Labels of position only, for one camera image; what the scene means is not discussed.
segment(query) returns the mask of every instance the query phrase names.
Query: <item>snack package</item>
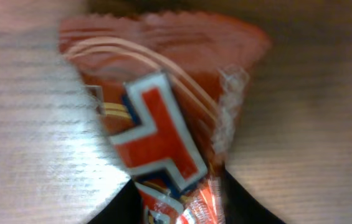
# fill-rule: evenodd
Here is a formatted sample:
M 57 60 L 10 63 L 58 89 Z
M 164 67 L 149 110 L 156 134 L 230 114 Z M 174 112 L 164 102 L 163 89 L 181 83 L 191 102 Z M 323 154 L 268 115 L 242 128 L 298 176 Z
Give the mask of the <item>snack package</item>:
M 258 28 L 201 12 L 61 23 L 59 49 L 135 181 L 143 223 L 224 223 L 220 170 L 269 47 Z

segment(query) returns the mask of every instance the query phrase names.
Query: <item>wooden surface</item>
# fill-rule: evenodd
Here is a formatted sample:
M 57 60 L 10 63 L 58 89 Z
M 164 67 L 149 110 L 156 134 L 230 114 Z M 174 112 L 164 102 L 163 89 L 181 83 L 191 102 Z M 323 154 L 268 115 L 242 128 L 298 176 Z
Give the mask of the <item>wooden surface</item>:
M 352 0 L 190 4 L 257 24 L 275 42 L 230 172 L 288 223 L 352 223 Z M 56 51 L 59 19 L 86 8 L 0 0 L 0 223 L 86 223 L 128 178 Z

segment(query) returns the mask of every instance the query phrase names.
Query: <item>brown background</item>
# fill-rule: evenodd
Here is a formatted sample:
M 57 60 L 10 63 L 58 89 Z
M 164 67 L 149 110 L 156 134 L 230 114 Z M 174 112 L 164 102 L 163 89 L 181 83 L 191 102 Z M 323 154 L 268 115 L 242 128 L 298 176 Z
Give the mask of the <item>brown background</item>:
M 352 0 L 183 6 L 237 16 L 274 39 L 229 170 L 289 223 L 352 223 Z M 83 0 L 0 0 L 0 223 L 85 223 L 128 179 L 56 51 L 58 21 L 87 8 Z

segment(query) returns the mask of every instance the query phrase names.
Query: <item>plastic packaging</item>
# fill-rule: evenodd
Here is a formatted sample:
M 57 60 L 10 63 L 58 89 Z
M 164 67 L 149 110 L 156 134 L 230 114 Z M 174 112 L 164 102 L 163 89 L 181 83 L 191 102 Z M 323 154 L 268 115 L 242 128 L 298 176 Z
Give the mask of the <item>plastic packaging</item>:
M 269 47 L 256 27 L 201 12 L 61 23 L 60 51 L 135 180 L 143 223 L 224 223 L 219 171 Z

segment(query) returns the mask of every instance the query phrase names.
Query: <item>red wrapper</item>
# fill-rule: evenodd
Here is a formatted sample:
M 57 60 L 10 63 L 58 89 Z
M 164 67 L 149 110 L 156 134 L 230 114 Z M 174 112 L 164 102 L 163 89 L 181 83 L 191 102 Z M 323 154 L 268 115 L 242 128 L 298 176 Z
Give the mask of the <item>red wrapper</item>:
M 224 222 L 217 174 L 248 71 L 269 47 L 257 28 L 216 14 L 63 21 L 60 51 L 136 182 L 144 223 Z

